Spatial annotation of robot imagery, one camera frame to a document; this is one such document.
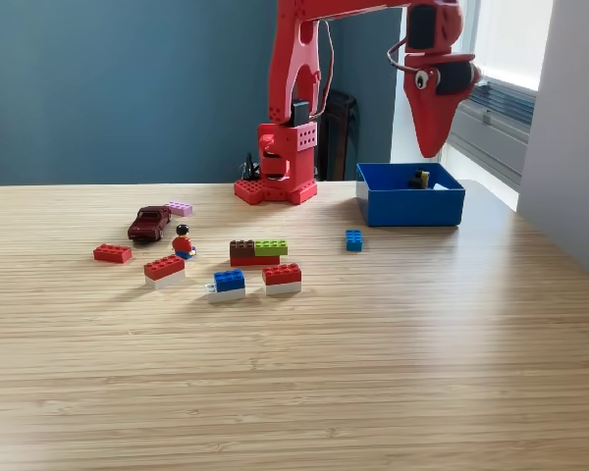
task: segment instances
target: pink lego brick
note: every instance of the pink lego brick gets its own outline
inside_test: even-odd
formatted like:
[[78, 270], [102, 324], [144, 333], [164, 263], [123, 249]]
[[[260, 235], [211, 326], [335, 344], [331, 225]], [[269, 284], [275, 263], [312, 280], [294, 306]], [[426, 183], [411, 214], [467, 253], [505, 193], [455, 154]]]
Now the pink lego brick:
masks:
[[178, 201], [171, 201], [166, 206], [170, 208], [170, 211], [175, 216], [189, 216], [192, 214], [192, 207], [189, 204], [180, 203]]

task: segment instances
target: robotic arm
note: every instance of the robotic arm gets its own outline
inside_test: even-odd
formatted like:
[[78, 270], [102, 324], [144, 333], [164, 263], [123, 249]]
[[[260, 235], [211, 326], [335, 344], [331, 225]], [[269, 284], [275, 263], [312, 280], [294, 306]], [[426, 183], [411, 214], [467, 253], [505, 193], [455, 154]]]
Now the robotic arm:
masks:
[[[236, 195], [249, 204], [263, 200], [300, 204], [317, 192], [314, 147], [321, 71], [321, 22], [393, 7], [407, 7], [407, 35], [388, 51], [404, 71], [404, 91], [412, 109], [417, 140], [425, 157], [434, 157], [448, 137], [455, 110], [480, 80], [471, 54], [453, 54], [462, 33], [457, 0], [277, 0], [277, 32], [269, 75], [270, 125], [258, 128], [261, 179], [236, 183]], [[404, 65], [393, 54], [405, 45]]]

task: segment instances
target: dark red toy car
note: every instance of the dark red toy car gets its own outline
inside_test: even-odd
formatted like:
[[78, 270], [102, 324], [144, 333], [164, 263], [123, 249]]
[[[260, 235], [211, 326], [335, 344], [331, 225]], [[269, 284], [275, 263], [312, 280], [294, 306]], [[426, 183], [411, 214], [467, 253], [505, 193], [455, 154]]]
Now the dark red toy car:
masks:
[[137, 219], [129, 228], [129, 239], [137, 241], [157, 241], [164, 236], [164, 228], [170, 223], [168, 206], [146, 206], [137, 213]]

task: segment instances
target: wire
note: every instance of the wire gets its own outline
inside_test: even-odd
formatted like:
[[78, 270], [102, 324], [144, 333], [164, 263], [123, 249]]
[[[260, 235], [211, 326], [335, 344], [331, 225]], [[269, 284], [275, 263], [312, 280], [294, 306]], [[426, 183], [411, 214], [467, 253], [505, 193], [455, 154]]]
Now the wire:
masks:
[[327, 99], [330, 95], [330, 86], [332, 85], [332, 79], [334, 78], [334, 43], [332, 42], [332, 32], [330, 31], [330, 24], [327, 23], [327, 20], [323, 20], [325, 24], [325, 28], [327, 29], [327, 38], [330, 41], [330, 72], [327, 75], [327, 83], [325, 84], [325, 88], [323, 88], [323, 105], [318, 113], [310, 115], [310, 121], [318, 120], [323, 113], [325, 113], [325, 107], [327, 106]]
[[413, 74], [416, 74], [417, 72], [419, 72], [418, 69], [414, 69], [414, 68], [408, 67], [408, 66], [403, 66], [402, 64], [400, 64], [399, 62], [397, 62], [395, 59], [393, 59], [393, 54], [395, 54], [397, 51], [399, 51], [400, 48], [406, 42], [407, 42], [407, 37], [405, 37], [400, 42], [398, 42], [396, 45], [394, 45], [391, 49], [389, 49], [389, 52], [386, 53], [386, 57], [389, 58], [389, 62], [396, 69], [399, 69], [402, 72], [412, 72]]

